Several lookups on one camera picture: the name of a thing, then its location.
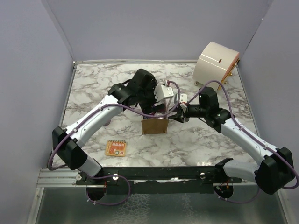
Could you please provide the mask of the purple can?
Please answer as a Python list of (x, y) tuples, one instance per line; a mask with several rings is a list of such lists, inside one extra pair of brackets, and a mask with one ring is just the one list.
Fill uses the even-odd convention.
[(156, 112), (154, 114), (155, 118), (157, 119), (167, 119), (167, 116), (165, 116), (165, 114), (163, 112)]

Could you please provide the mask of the canvas tote bag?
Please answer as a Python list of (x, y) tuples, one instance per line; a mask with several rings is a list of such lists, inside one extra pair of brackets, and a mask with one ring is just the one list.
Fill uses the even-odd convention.
[[(167, 106), (165, 107), (165, 112), (167, 113), (169, 109)], [(168, 119), (157, 119), (157, 118), (149, 118), (146, 116), (142, 116), (141, 127), (142, 127), (142, 135), (150, 135), (150, 134), (166, 134), (168, 128), (169, 120)]]

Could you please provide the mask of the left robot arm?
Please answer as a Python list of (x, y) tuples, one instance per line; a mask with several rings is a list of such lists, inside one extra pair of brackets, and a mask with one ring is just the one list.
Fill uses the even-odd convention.
[(138, 69), (131, 79), (114, 84), (100, 103), (79, 121), (65, 129), (58, 126), (53, 130), (53, 153), (71, 170), (86, 173), (91, 183), (100, 183), (102, 166), (82, 147), (102, 126), (130, 106), (140, 105), (142, 112), (152, 114), (158, 102), (155, 96), (158, 86), (154, 75), (144, 69)]

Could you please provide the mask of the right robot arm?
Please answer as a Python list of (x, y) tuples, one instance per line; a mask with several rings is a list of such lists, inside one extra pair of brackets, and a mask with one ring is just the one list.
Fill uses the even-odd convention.
[(230, 111), (219, 106), (217, 93), (205, 87), (199, 94), (199, 104), (180, 104), (169, 117), (180, 123), (190, 118), (204, 119), (205, 123), (230, 138), (255, 161), (246, 163), (226, 158), (215, 165), (215, 179), (226, 182), (231, 177), (255, 182), (267, 194), (274, 194), (295, 178), (292, 153), (288, 148), (277, 148), (256, 136), (242, 125)]

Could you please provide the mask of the orange spiral notebook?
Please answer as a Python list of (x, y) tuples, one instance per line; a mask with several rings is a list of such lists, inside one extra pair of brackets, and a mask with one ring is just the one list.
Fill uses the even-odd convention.
[(126, 155), (127, 142), (125, 140), (108, 140), (105, 148), (106, 156), (124, 157)]

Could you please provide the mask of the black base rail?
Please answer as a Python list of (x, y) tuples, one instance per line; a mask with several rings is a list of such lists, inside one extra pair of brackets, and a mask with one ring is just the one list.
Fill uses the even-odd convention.
[(213, 193), (213, 187), (241, 183), (227, 177), (215, 166), (105, 167), (94, 178), (80, 173), (76, 182), (88, 189), (104, 188), (107, 194)]

